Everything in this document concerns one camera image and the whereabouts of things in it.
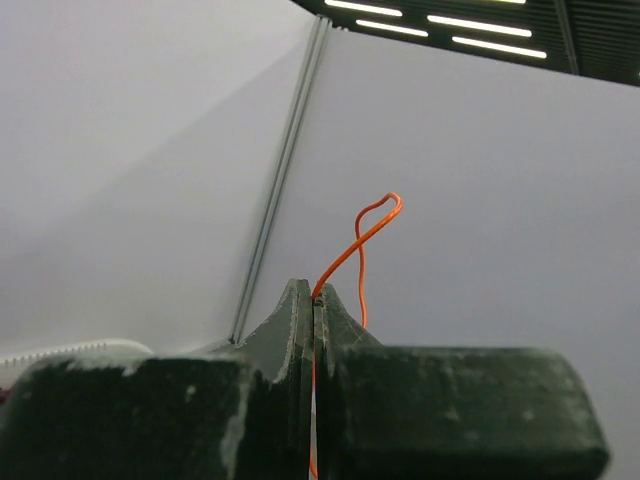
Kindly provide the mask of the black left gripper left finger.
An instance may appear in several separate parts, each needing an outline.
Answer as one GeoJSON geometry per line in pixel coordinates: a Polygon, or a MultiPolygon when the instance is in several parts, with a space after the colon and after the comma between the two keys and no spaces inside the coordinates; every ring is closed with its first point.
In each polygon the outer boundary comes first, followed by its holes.
{"type": "Polygon", "coordinates": [[[59,355],[1,410],[5,479],[305,479],[313,315],[291,280],[242,342],[181,356],[59,355]]]}

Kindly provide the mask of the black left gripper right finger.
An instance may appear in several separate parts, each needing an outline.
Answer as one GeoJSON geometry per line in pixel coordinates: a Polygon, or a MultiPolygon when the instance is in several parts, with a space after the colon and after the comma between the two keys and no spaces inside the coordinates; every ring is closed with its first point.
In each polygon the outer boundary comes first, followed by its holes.
{"type": "Polygon", "coordinates": [[[610,449],[583,380],[531,347],[389,346],[314,296],[323,479],[598,479],[610,449]]]}

